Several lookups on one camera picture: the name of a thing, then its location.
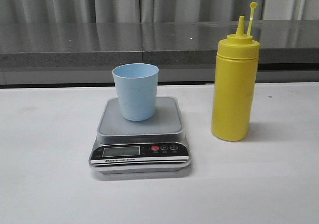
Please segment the silver digital kitchen scale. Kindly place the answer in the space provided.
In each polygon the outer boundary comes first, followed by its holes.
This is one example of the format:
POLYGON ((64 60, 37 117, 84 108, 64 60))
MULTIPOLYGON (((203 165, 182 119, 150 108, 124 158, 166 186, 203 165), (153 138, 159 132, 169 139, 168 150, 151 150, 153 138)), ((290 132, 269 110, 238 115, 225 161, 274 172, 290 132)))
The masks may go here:
POLYGON ((178 171, 190 163, 191 152, 175 97, 157 97, 153 116, 143 121, 124 119, 118 98, 107 101, 89 158, 94 171, 178 171))

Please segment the light blue plastic cup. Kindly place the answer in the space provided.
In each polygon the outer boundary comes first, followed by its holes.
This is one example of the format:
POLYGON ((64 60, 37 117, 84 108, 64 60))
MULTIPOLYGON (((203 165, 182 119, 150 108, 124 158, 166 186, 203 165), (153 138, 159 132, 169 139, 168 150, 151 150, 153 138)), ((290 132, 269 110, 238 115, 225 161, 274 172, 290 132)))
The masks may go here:
POLYGON ((155 65, 132 63, 118 66, 112 75, 122 116, 143 121, 153 116, 159 69, 155 65))

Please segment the grey stone counter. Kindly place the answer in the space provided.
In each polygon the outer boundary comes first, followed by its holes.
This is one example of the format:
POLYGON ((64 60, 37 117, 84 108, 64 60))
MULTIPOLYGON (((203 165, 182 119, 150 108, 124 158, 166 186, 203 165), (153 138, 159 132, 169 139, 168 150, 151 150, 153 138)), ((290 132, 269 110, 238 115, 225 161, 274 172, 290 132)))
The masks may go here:
MULTIPOLYGON (((40 23, 0 27, 0 85, 107 86, 127 63, 159 67, 162 84, 214 80, 217 45, 237 23, 40 23)), ((319 23, 256 21, 258 82, 316 82, 319 23)))

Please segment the yellow squeeze bottle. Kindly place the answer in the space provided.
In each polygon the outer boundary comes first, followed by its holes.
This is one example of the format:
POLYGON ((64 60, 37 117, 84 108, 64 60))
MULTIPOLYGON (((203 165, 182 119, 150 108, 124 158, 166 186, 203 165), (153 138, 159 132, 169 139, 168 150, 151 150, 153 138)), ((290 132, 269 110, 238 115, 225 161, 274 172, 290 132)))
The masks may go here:
POLYGON ((252 2, 247 27, 240 16, 236 33, 218 43, 211 132, 225 141, 243 140, 249 130, 260 50, 251 35, 256 8, 252 2))

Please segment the grey pleated curtain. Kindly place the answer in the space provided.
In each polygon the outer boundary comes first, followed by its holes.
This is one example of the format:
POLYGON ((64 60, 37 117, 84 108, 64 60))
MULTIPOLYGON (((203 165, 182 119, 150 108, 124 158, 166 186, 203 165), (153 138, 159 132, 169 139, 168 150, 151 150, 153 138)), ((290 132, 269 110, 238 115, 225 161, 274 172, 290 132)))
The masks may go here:
POLYGON ((148 23, 317 20, 319 0, 0 0, 0 21, 10 23, 148 23))

